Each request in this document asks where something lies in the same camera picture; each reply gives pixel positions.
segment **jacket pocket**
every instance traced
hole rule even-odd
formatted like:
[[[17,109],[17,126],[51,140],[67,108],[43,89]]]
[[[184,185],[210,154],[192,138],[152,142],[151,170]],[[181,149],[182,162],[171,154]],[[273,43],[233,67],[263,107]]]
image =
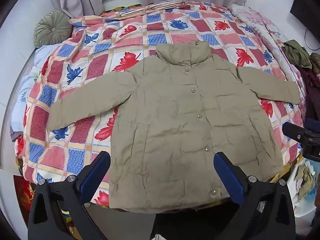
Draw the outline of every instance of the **jacket pocket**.
[[[138,123],[135,130],[129,169],[132,173],[142,172],[143,155],[146,148],[149,126],[149,124]]]

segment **bedspread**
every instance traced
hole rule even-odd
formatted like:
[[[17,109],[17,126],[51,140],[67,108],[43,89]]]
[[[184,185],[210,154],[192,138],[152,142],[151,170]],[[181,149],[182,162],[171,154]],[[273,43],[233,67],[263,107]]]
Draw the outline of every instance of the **bedspread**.
[[[117,109],[49,132],[46,124],[50,106],[100,75],[124,71],[154,55],[158,43],[208,41],[212,53],[237,67],[259,68],[298,83],[298,72],[283,64],[283,55],[274,50],[271,53],[272,49],[266,46],[268,39],[272,39],[270,34],[254,33],[239,18],[227,8],[211,3],[166,1],[70,20],[75,27],[72,37],[44,63],[27,100],[24,177],[34,183],[41,178],[61,181],[70,174],[78,174],[100,151],[112,154],[110,138]],[[303,85],[299,87],[304,100]],[[265,99],[259,102],[270,118],[284,164],[293,161],[299,145],[285,137],[281,127],[284,122],[302,125],[301,109],[290,103]],[[108,205],[108,188],[107,173],[92,201]]]

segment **jacket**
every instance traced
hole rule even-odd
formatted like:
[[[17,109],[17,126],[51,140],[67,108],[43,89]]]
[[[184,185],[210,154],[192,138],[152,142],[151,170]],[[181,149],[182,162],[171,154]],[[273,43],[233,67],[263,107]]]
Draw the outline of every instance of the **jacket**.
[[[237,68],[203,41],[158,44],[156,52],[124,72],[96,78],[50,109],[48,129],[56,130],[118,107],[110,208],[162,212],[228,197],[212,163],[219,151],[259,180],[283,169],[257,97],[300,104],[295,82]]]

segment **patchwork bed sheet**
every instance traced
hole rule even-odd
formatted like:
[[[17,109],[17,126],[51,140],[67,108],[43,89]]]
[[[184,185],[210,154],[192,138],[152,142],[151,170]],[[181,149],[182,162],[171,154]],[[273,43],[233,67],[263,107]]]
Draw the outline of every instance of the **patchwork bed sheet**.
[[[72,37],[44,63],[27,99],[22,153],[24,177],[34,183],[41,178],[62,181],[70,174],[78,174],[100,151],[112,154],[110,138],[117,109],[49,132],[46,124],[50,106],[98,76],[124,71],[144,57],[154,55],[158,43],[208,41],[212,53],[237,67],[255,67],[297,82],[304,102],[300,74],[272,43],[277,41],[270,33],[270,21],[265,23],[267,19],[244,7],[230,10],[206,2],[166,1],[70,20],[74,26]],[[261,28],[246,17],[257,21],[261,18]],[[284,164],[293,161],[300,146],[284,136],[281,127],[284,122],[302,125],[303,106],[265,99],[259,102],[272,123]],[[108,206],[108,188],[106,174],[92,202]]]

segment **gray floor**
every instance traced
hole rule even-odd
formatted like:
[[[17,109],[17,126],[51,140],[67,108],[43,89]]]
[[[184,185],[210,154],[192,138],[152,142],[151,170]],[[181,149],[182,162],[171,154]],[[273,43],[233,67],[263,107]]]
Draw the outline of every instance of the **gray floor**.
[[[99,205],[91,205],[87,211],[108,240],[149,240],[155,220],[155,214],[120,212]]]

